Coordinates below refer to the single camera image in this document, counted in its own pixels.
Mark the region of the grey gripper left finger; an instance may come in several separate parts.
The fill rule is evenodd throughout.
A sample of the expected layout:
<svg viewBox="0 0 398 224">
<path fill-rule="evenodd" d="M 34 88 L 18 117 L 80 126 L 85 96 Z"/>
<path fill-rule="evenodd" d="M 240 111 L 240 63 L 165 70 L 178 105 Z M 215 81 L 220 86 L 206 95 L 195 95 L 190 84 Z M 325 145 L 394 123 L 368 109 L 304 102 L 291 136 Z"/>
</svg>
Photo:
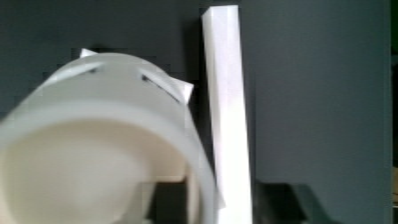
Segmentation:
<svg viewBox="0 0 398 224">
<path fill-rule="evenodd" d="M 146 219 L 151 224 L 188 224 L 186 182 L 160 182 L 154 185 Z"/>
</svg>

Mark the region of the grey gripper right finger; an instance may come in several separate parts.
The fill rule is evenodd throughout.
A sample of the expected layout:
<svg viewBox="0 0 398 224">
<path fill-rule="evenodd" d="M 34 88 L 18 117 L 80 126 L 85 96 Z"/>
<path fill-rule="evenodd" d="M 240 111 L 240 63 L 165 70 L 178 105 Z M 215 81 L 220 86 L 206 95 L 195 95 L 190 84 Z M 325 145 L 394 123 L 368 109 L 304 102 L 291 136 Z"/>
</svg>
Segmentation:
<svg viewBox="0 0 398 224">
<path fill-rule="evenodd" d="M 325 212 L 311 188 L 288 183 L 256 183 L 254 224 L 343 224 Z"/>
</svg>

